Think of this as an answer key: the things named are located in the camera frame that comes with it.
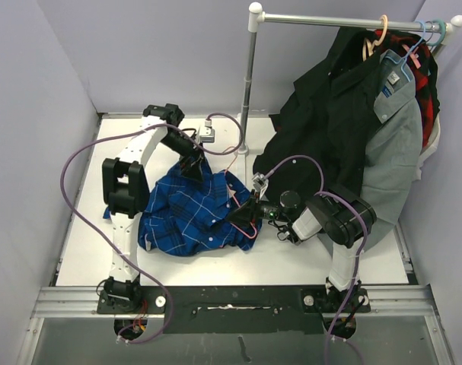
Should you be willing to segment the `blue plaid shirt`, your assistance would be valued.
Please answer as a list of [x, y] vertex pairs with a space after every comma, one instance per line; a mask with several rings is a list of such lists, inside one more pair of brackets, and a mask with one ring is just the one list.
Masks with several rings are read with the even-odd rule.
[[181, 176], [176, 163], [155, 183], [139, 222], [140, 247], [181, 257], [225, 246], [253, 247], [262, 221], [241, 229], [225, 220], [250, 191], [233, 173], [212, 172], [206, 160], [202, 172], [202, 182], [192, 181]]

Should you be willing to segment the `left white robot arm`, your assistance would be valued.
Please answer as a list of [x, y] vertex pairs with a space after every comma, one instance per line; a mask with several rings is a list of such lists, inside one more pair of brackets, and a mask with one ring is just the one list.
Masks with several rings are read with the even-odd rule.
[[104, 292], [127, 313], [142, 303], [139, 273], [124, 260], [137, 263], [139, 221], [150, 199], [145, 165], [162, 143], [180, 155], [178, 167], [184, 177], [202, 182], [204, 154], [197, 146], [215, 140], [210, 121], [200, 123], [195, 135], [187, 138], [177, 131], [183, 119], [184, 113], [176, 104], [147, 106], [142, 113], [143, 133], [131, 139], [115, 158], [102, 163], [103, 198], [113, 225], [113, 244], [121, 252], [113, 254]]

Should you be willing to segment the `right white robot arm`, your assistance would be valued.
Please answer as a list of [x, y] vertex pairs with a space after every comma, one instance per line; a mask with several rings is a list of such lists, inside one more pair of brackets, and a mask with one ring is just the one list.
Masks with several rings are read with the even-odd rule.
[[360, 283], [358, 264], [372, 225], [374, 209], [342, 186], [318, 192], [307, 201], [294, 191], [283, 192], [278, 203], [264, 201], [253, 192], [226, 220], [248, 228], [259, 220], [275, 226], [280, 240], [296, 245], [322, 234], [333, 242], [332, 266], [326, 279], [326, 301], [331, 309], [342, 311], [351, 305]]

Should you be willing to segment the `black hanging shirt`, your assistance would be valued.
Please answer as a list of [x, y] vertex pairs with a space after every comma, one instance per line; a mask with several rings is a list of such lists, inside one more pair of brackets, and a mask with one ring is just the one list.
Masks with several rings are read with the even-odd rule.
[[360, 193], [365, 147], [380, 127], [374, 101], [381, 56], [362, 58], [366, 39], [376, 35], [340, 28], [327, 57], [294, 82], [294, 92], [271, 117], [277, 132], [253, 163], [254, 173], [276, 169], [265, 193], [269, 201], [288, 190], [307, 199], [334, 185]]

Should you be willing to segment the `grey hanging shirt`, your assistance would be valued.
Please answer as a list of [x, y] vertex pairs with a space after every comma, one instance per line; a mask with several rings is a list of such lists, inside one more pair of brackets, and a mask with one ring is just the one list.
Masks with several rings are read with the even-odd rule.
[[416, 176], [422, 150], [422, 117], [413, 72], [392, 50], [381, 55], [374, 113], [380, 127], [366, 145], [361, 198], [377, 215], [365, 249], [397, 224]]

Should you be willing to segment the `blue hanger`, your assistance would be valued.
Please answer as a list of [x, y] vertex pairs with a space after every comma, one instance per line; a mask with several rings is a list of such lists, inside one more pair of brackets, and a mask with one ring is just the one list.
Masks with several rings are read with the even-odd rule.
[[406, 80], [416, 80], [416, 83], [423, 85], [427, 77], [431, 75], [431, 53], [424, 40], [427, 33], [425, 22], [417, 21], [421, 27], [422, 35], [407, 33], [399, 30], [388, 30], [381, 45], [384, 60], [395, 65]]

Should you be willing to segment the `red plaid hanging shirt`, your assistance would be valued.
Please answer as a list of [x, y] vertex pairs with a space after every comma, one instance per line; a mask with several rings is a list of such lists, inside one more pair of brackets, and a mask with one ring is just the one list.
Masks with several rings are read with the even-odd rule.
[[[385, 36], [382, 36], [382, 33], [382, 30], [375, 31], [378, 39], [383, 38], [380, 50], [390, 49], [400, 57], [404, 57], [410, 48], [420, 40], [420, 36], [417, 34], [398, 30], [388, 30]], [[403, 69], [411, 71], [414, 76], [416, 100], [422, 117], [422, 146], [426, 147], [434, 128], [435, 119], [440, 111], [437, 91], [438, 65], [426, 41], [422, 40], [408, 55]]]

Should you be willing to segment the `teal hanger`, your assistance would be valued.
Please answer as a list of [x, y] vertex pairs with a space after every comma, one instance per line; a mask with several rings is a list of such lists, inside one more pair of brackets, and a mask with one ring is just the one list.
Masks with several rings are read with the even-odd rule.
[[432, 21], [432, 26], [436, 26], [437, 27], [437, 34], [438, 34], [438, 37], [434, 40], [434, 41], [431, 41], [429, 40], [426, 45], [428, 47], [437, 47], [437, 46], [440, 46], [441, 43], [444, 41], [445, 39], [445, 36], [447, 34], [447, 23], [444, 22], [443, 20], [441, 19], [434, 19]]

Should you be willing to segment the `metal clothes rack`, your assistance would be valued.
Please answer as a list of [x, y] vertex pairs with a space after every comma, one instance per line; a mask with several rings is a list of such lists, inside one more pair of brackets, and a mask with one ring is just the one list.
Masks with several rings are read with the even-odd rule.
[[[247, 67], [244, 74], [244, 98], [241, 105], [241, 112], [238, 114], [240, 117], [240, 125], [242, 129], [243, 141], [237, 149], [235, 156], [235, 173], [238, 178], [244, 182], [251, 181], [251, 157], [255, 153], [249, 150], [249, 142], [252, 136], [247, 133], [247, 123], [250, 113], [250, 98], [253, 83], [253, 68], [256, 53], [256, 42], [259, 26], [263, 23], [274, 24], [294, 24], [294, 25], [311, 25], [319, 27], [364, 27], [369, 30], [385, 29], [385, 30], [400, 30], [408, 32], [422, 32], [421, 27], [417, 21], [412, 22], [399, 22], [388, 21], [384, 23], [382, 20], [374, 20], [369, 18], [350, 18], [350, 17], [324, 17], [318, 15], [293, 15], [293, 14], [273, 14], [267, 13], [263, 10], [263, 5], [260, 2], [252, 2], [248, 8], [248, 25], [247, 30], [249, 33], [249, 49], [247, 56]], [[437, 27], [432, 26], [433, 19], [425, 19], [427, 26], [427, 33], [437, 33]], [[441, 53], [442, 49], [448, 44], [453, 36], [462, 28], [462, 15], [456, 15], [447, 23], [447, 34], [444, 41], [440, 46], [433, 47], [432, 54], [434, 56]]]

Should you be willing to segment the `white hanging garment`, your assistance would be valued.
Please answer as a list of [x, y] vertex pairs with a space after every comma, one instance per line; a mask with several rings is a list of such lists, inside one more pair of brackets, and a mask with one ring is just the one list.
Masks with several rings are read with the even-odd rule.
[[416, 167], [416, 179], [422, 178], [422, 168], [427, 159], [429, 159], [438, 149], [441, 136], [440, 115], [437, 115], [434, 121], [432, 132], [429, 136], [427, 145], [422, 149], [419, 155], [419, 161]]

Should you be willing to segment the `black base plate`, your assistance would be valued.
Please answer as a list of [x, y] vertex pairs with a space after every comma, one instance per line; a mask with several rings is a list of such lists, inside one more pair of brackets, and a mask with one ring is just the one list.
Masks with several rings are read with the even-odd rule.
[[100, 293], [97, 313], [115, 315], [114, 328], [139, 337], [149, 319], [162, 317], [166, 335], [320, 334], [331, 325], [343, 337], [355, 331], [355, 315], [369, 313], [364, 288], [351, 294], [321, 285], [170, 287], [174, 309], [158, 287], [144, 286], [131, 301]]

